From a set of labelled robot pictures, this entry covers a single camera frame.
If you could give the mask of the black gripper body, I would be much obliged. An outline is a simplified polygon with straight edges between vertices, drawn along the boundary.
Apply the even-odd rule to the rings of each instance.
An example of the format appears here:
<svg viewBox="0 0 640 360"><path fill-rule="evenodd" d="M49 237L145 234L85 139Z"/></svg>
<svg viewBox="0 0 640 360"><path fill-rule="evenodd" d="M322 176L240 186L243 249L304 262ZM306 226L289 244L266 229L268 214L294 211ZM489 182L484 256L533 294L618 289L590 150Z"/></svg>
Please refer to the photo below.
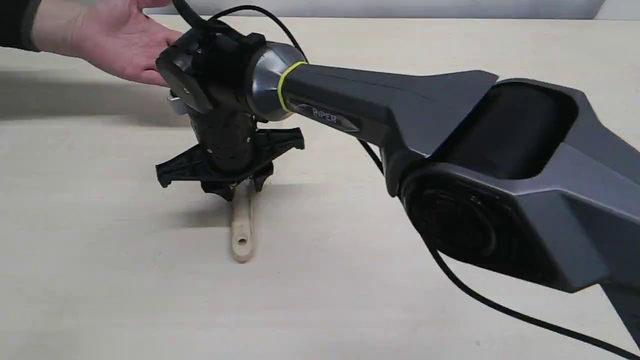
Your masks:
<svg viewBox="0 0 640 360"><path fill-rule="evenodd" d="M188 113L205 163L223 174L244 172L254 161L251 138L256 130L254 117L246 112L218 107L210 112Z"/></svg>

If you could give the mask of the person's forearm, dark sleeve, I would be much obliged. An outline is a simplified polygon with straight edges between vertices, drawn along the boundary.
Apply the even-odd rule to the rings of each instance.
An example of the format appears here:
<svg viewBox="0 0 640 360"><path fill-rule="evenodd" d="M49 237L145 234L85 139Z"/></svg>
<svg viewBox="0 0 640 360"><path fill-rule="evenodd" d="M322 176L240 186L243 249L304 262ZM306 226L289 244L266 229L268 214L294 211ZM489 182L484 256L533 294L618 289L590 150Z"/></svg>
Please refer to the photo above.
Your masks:
<svg viewBox="0 0 640 360"><path fill-rule="evenodd" d="M0 45L77 58L75 32L88 11L70 0L3 0Z"/></svg>

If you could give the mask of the person's open bare hand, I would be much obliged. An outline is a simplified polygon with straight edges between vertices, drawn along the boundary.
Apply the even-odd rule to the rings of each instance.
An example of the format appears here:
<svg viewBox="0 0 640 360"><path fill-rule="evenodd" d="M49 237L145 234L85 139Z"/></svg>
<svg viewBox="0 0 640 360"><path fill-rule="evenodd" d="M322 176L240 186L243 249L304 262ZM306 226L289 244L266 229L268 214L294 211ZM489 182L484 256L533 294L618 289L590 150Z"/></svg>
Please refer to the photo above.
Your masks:
<svg viewBox="0 0 640 360"><path fill-rule="evenodd" d="M182 34L144 13L170 0L98 0L77 18L71 37L73 56L117 78L166 87L156 66L158 55Z"/></svg>

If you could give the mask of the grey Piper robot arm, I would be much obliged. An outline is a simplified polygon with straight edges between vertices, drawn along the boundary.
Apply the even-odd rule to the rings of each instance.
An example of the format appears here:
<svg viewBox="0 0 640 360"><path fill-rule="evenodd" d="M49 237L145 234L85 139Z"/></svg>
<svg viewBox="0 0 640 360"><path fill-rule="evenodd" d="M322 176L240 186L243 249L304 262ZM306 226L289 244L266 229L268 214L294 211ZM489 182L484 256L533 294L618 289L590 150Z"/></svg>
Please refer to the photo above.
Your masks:
<svg viewBox="0 0 640 360"><path fill-rule="evenodd" d="M578 89L489 71L407 75L310 64L272 41L181 40L156 61L198 144L156 166L162 187L226 200L305 146L294 114L380 150L388 194L437 262L575 293L601 286L639 341L639 150Z"/></svg>

